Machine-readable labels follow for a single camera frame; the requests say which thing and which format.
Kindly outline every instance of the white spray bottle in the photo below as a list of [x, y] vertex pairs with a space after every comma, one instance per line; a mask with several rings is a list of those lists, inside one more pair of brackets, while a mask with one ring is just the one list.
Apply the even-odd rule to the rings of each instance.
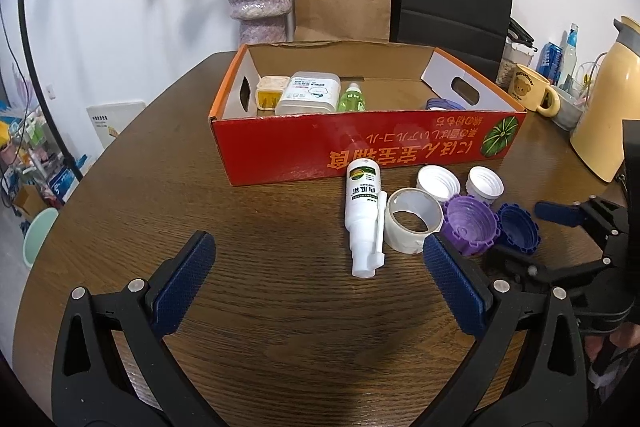
[[378, 164], [368, 158], [351, 162], [347, 167], [344, 225], [349, 230], [353, 259], [351, 274], [354, 277], [373, 277], [376, 268], [384, 264], [382, 227], [385, 207], [386, 192], [380, 191]]

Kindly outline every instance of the bear graphic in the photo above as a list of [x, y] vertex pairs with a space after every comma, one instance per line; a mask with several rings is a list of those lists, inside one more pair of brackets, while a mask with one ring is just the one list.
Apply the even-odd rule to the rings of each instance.
[[513, 90], [519, 96], [525, 96], [531, 90], [531, 85], [528, 82], [529, 79], [526, 76], [525, 78], [521, 78], [520, 75], [517, 74], [513, 82]]

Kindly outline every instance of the yellow food container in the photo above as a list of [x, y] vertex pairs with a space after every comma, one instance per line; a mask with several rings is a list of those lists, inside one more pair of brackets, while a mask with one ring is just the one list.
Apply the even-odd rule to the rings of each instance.
[[255, 102], [262, 111], [275, 111], [280, 97], [289, 85], [289, 76], [263, 76], [255, 90]]
[[0, 121], [0, 147], [4, 147], [7, 142], [9, 142], [9, 126]]

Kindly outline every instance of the purple bottle cap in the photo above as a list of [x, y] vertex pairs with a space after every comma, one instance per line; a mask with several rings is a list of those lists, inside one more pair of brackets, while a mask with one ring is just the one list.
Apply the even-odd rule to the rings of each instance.
[[484, 201], [454, 196], [444, 204], [442, 233], [466, 257], [487, 251], [500, 235], [498, 217]]
[[531, 255], [540, 244], [537, 223], [531, 219], [531, 214], [516, 203], [505, 203], [498, 209], [498, 226], [501, 231], [498, 243], [507, 247]]

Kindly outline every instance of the tape roll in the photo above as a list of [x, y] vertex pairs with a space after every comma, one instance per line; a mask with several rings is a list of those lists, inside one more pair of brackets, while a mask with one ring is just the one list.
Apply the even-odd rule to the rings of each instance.
[[[402, 226], [394, 217], [396, 212], [410, 212], [420, 217], [427, 225], [427, 231], [414, 232]], [[443, 222], [442, 207], [433, 196], [420, 188], [401, 188], [386, 204], [385, 243], [402, 253], [421, 253], [425, 238], [439, 232]]]

